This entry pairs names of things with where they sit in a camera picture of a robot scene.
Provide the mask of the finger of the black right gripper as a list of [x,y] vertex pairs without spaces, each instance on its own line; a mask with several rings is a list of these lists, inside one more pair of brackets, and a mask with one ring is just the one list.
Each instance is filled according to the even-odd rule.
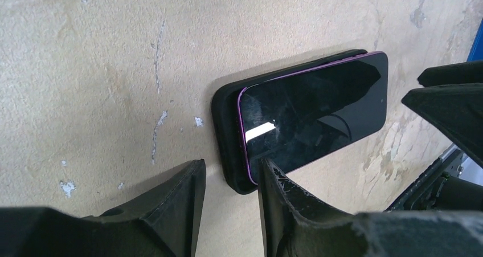
[[430,67],[417,80],[423,87],[482,83],[482,60]]

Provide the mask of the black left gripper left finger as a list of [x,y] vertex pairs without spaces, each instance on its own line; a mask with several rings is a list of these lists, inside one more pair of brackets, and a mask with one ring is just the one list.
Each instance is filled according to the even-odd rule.
[[1,208],[2,256],[194,256],[206,191],[204,160],[101,215]]

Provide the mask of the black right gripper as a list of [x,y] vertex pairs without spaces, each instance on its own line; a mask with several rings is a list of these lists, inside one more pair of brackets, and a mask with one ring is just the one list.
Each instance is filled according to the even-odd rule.
[[386,210],[482,211],[482,182],[462,177],[472,160],[482,166],[482,84],[412,89],[402,103],[460,149],[447,149]]

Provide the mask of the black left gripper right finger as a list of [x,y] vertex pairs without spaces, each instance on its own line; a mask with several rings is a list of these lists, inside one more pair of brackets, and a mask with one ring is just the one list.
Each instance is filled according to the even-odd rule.
[[258,196],[266,256],[481,256],[479,211],[350,214],[262,159]]

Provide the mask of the purple phone black screen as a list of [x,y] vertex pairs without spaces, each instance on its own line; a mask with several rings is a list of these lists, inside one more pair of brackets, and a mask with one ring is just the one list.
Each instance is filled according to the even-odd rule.
[[379,131],[387,114],[388,57],[375,51],[281,75],[237,97],[245,168],[292,172]]

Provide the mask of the black phone case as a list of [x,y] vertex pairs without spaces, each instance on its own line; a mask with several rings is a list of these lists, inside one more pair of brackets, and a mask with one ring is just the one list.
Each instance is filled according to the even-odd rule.
[[350,49],[330,56],[319,57],[305,63],[265,72],[257,76],[239,79],[217,89],[211,100],[211,114],[219,148],[220,162],[227,185],[241,195],[250,194],[257,189],[257,185],[248,177],[241,136],[239,135],[239,113],[236,108],[236,99],[244,87],[367,53],[368,51],[364,49]]

